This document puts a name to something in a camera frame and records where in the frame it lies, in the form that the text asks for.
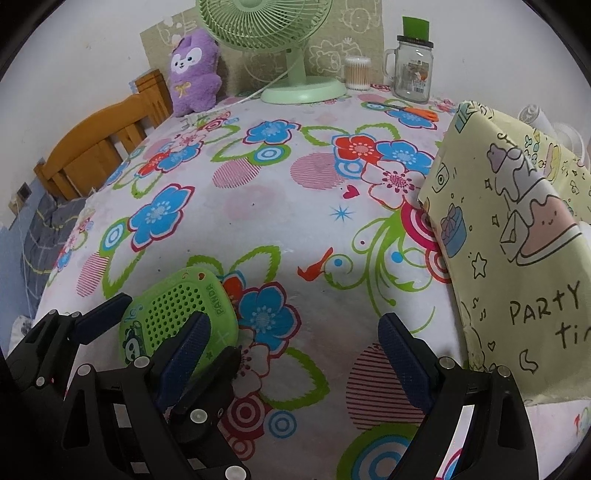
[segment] purple plush toy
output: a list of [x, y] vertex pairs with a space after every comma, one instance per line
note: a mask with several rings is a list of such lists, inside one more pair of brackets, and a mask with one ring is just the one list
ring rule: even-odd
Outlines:
[[200, 28], [184, 37], [173, 51], [170, 64], [170, 96], [174, 116], [204, 112], [216, 104], [222, 79], [216, 73], [219, 47]]

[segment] floral bedsheet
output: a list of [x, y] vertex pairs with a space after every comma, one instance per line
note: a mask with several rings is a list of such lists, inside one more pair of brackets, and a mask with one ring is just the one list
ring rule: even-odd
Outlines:
[[[167, 120], [87, 201], [38, 318], [202, 265], [239, 319], [243, 362], [219, 427], [254, 478], [386, 478], [423, 416], [377, 343], [380, 316], [396, 312], [437, 355], [467, 362], [417, 200], [454, 104], [424, 106], [434, 121], [383, 86], [312, 105], [237, 100], [195, 127]], [[123, 347], [115, 327], [75, 366], [119, 368]], [[528, 407], [540, 478], [585, 434], [587, 405]], [[441, 479], [469, 420], [466, 408]]]

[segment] wooden headboard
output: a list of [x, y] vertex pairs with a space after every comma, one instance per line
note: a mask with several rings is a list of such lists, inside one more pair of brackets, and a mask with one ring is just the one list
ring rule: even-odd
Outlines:
[[135, 81], [138, 92], [108, 106], [76, 125], [61, 139], [35, 174], [52, 195], [72, 200], [98, 190], [122, 162], [110, 137], [121, 141], [127, 153], [146, 137], [139, 124], [148, 118], [154, 128], [172, 113], [172, 101], [159, 70]]

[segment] jar label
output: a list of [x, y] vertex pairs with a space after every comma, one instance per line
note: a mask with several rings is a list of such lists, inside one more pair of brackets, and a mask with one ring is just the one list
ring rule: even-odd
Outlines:
[[409, 61], [402, 71], [402, 81], [410, 92], [424, 93], [428, 77], [429, 64], [421, 60]]

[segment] metal screw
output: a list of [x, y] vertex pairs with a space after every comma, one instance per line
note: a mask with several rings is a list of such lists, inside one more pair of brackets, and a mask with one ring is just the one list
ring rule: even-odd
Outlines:
[[139, 356], [134, 361], [134, 366], [137, 368], [145, 368], [150, 363], [150, 359], [147, 356]]
[[193, 423], [205, 423], [207, 421], [207, 412], [197, 408], [191, 412], [190, 418]]
[[226, 468], [226, 478], [228, 480], [246, 480], [246, 470], [238, 465], [232, 465]]
[[499, 365], [496, 367], [496, 371], [499, 372], [499, 375], [502, 377], [509, 378], [511, 376], [511, 370], [505, 365]]
[[446, 370], [451, 370], [453, 367], [456, 366], [455, 361], [453, 360], [453, 358], [448, 357], [448, 356], [442, 356], [439, 359], [439, 365], [441, 365], [443, 368], [445, 368]]
[[78, 375], [80, 375], [81, 377], [84, 377], [85, 375], [88, 375], [90, 373], [90, 365], [89, 364], [84, 364], [78, 367]]

